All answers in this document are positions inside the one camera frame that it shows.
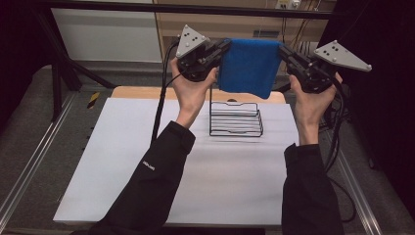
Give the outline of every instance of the white tabletop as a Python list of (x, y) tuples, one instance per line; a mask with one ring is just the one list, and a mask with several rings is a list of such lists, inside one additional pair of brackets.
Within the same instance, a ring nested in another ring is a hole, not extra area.
[[(110, 98), (54, 220), (95, 222), (108, 211), (150, 145), (158, 100)], [(167, 225), (281, 224), (284, 150), (298, 142), (289, 105), (258, 104), (261, 137), (208, 134), (208, 103), (191, 127), (196, 135)], [(166, 100), (160, 131), (175, 120)]]

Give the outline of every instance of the hand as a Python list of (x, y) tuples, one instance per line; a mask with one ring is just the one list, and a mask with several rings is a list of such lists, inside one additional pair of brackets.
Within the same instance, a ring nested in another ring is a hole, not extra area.
[[(180, 74), (177, 67), (177, 58), (170, 61), (173, 77)], [(193, 82), (180, 75), (173, 81), (174, 92), (179, 101), (180, 112), (176, 122), (183, 127), (189, 128), (201, 110), (208, 89), (216, 81), (216, 68), (207, 75), (207, 79)]]
[[(339, 83), (343, 81), (338, 73), (336, 79)], [(300, 145), (318, 144), (319, 122), (335, 98), (336, 87), (332, 85), (320, 94), (309, 94), (301, 90), (301, 85), (294, 75), (290, 75), (290, 82), (291, 89), (297, 96), (295, 113)]]

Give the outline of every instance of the gray floor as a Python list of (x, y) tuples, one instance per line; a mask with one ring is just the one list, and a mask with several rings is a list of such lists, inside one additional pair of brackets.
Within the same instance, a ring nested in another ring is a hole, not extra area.
[[(159, 85), (160, 74), (153, 72), (111, 72), (102, 76), (122, 85)], [(111, 90), (101, 90), (92, 110), (86, 109), (97, 86), (88, 79), (75, 100), (62, 128), (56, 135), (43, 162), (27, 187), (20, 203), (10, 218), (4, 234), (19, 231), (22, 234), (66, 234), (88, 226), (67, 226), (53, 222), (59, 198), (65, 193), (70, 178), (87, 145), (98, 116)], [(30, 159), (37, 144), (47, 130), (52, 116), (52, 81), (47, 70), (36, 74), (20, 106), (0, 135), (0, 203), (3, 204), (21, 171)], [(295, 102), (292, 94), (286, 95), (289, 103)], [(341, 130), (342, 151), (376, 216), (384, 234), (415, 234), (415, 223), (391, 188), (385, 175), (368, 166), (353, 123), (345, 122)], [(329, 140), (321, 135), (322, 152), (328, 149)], [(339, 169), (330, 175), (344, 184)], [(346, 196), (339, 192), (343, 217), (351, 213)], [(345, 224), (347, 234), (365, 234), (359, 216)]]

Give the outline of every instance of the white wall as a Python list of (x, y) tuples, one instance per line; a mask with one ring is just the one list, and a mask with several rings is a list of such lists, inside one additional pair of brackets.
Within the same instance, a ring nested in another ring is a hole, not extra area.
[[(152, 0), (117, 1), (152, 3)], [(161, 62), (154, 13), (53, 9), (53, 14), (74, 60)]]

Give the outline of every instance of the metal rail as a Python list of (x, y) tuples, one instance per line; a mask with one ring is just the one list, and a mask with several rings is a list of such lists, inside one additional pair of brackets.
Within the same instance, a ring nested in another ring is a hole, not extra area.
[(225, 16), (248, 16), (269, 18), (297, 18), (331, 20), (350, 16), (350, 13), (292, 11), (279, 9), (257, 9), (238, 7), (216, 7), (176, 4), (148, 4), (148, 3), (119, 3), (119, 2), (91, 2), (69, 0), (37, 0), (36, 4), (47, 8), (120, 11), (120, 12), (153, 12), (153, 13), (182, 13), (206, 14)]

